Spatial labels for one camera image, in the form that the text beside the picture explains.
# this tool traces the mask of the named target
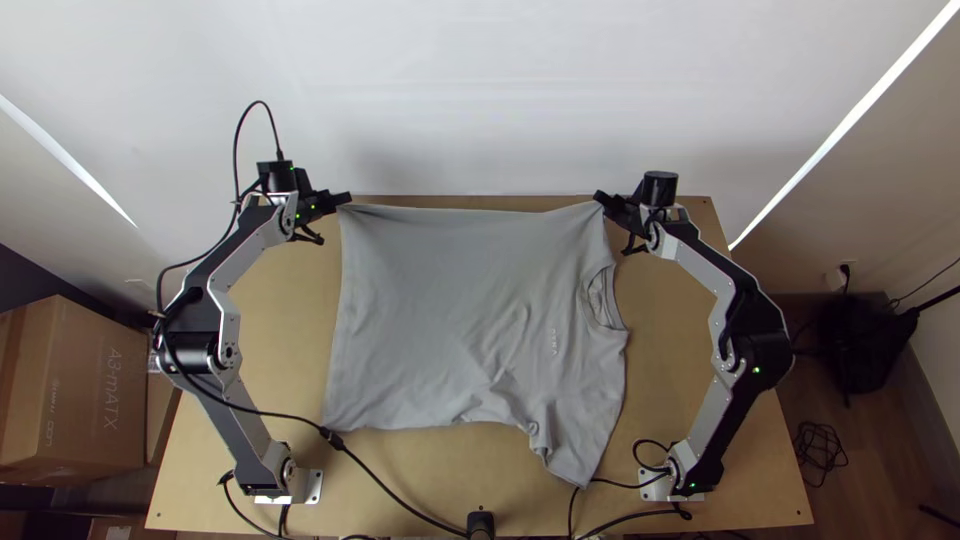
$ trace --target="wooden table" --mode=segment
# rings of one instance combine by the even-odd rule
[[[398,206],[546,211],[587,197],[358,197]],[[709,198],[680,197],[706,242],[727,253]],[[608,222],[618,252],[627,234]],[[320,421],[340,291],[340,233],[335,216],[317,223],[324,247],[287,244],[268,250],[231,295],[243,314],[242,375],[261,410]],[[616,295],[630,328],[627,388],[620,420],[597,475],[636,483],[634,439],[684,437],[713,371],[707,314],[713,297],[678,265],[638,254],[618,256]],[[320,503],[295,506],[290,535],[443,536],[400,508],[342,453],[311,428],[265,419],[272,436],[289,442],[300,466],[324,469]],[[493,511],[502,536],[565,535],[572,487],[550,475],[520,430],[470,424],[407,431],[361,430],[347,445],[416,508],[461,528],[468,512]],[[662,459],[654,449],[645,461]],[[248,533],[224,500],[220,476],[234,461],[196,399],[180,402],[160,468],[147,526]],[[655,516],[624,523],[615,533],[746,529],[813,522],[790,435],[774,392],[757,400],[724,457],[726,474],[706,502],[687,503],[694,519]],[[255,506],[231,482],[234,499],[268,529],[279,507]],[[577,499],[575,530],[655,508],[636,491],[592,485]]]

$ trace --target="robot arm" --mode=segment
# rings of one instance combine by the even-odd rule
[[[624,255],[649,252],[676,262],[717,298],[708,326],[716,372],[690,433],[670,445],[662,466],[639,471],[645,500],[702,500],[723,475],[721,458],[757,396],[790,371],[793,352],[780,309],[757,280],[700,239],[686,209],[675,204],[677,175],[648,172],[628,198],[597,191],[604,215],[630,232]],[[644,244],[634,247],[639,237]]]
[[[313,191],[306,171],[290,161],[258,163],[258,169],[269,204],[248,197],[236,231],[184,278],[165,311],[157,363],[176,386],[200,401],[237,462],[234,476],[244,494],[256,496],[258,503],[314,504],[322,471],[298,468],[290,448],[270,437],[260,416],[211,395],[256,410],[240,379],[240,312],[227,294],[230,288],[267,248],[297,239],[322,244],[308,224],[336,212],[351,197]],[[309,237],[295,232],[301,227]]]

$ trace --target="black bag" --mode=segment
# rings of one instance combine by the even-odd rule
[[[848,407],[850,394],[873,392],[887,382],[917,328],[919,315],[915,309],[897,315],[847,295],[823,307],[817,320],[818,356],[833,375]]]

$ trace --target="cardboard box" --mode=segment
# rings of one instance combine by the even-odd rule
[[[68,486],[144,463],[149,338],[63,297],[0,315],[0,473]]]
[[[163,373],[147,375],[147,465],[163,461],[181,393]]]
[[[87,540],[174,540],[176,531],[143,528],[144,518],[94,518]]]

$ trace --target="gray t-shirt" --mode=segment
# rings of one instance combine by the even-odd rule
[[[324,423],[500,422],[586,487],[623,402],[627,341],[602,207],[350,204]]]

